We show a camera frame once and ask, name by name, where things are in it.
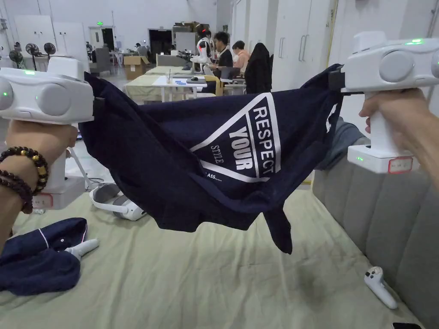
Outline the person's left hand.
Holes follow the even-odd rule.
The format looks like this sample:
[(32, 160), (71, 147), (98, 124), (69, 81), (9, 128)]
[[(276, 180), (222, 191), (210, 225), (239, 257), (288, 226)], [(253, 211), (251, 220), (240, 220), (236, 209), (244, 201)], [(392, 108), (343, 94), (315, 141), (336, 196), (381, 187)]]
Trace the person's left hand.
[(33, 149), (52, 165), (65, 155), (67, 148), (74, 147), (77, 134), (77, 128), (70, 125), (13, 120), (6, 134), (6, 145)]

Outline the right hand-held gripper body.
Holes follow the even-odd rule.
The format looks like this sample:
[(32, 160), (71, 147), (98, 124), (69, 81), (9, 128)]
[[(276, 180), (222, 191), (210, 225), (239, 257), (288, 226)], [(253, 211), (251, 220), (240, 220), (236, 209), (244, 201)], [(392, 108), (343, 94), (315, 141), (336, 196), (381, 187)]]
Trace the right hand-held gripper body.
[[(368, 99), (389, 90), (430, 87), (439, 83), (437, 38), (388, 40), (382, 31), (356, 34), (344, 65), (329, 74), (331, 90), (364, 94)], [(409, 151), (399, 150), (392, 129), (380, 113), (370, 119), (369, 145), (350, 146), (347, 159), (374, 173), (407, 173), (418, 167)]]

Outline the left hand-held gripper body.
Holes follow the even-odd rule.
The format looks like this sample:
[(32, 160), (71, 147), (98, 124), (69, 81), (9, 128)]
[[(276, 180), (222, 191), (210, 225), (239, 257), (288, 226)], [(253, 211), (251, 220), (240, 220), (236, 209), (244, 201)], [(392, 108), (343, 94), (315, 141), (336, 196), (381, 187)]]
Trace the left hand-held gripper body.
[[(94, 119), (93, 89), (84, 65), (74, 58), (52, 57), (46, 72), (2, 68), (0, 116), (43, 124), (71, 125)], [(85, 177), (66, 172), (66, 152), (50, 167), (48, 183), (33, 198), (33, 207), (60, 210), (84, 193)]]

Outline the person's right hand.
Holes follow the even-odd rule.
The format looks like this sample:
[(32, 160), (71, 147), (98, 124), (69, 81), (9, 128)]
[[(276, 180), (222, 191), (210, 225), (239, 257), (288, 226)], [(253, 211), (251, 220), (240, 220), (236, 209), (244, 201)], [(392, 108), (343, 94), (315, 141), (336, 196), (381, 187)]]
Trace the person's right hand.
[(420, 89), (383, 91), (365, 100), (359, 115), (367, 120), (367, 132), (371, 132), (374, 114), (382, 115), (390, 125), (399, 148), (418, 158), (425, 152), (438, 152), (439, 119), (430, 112)]

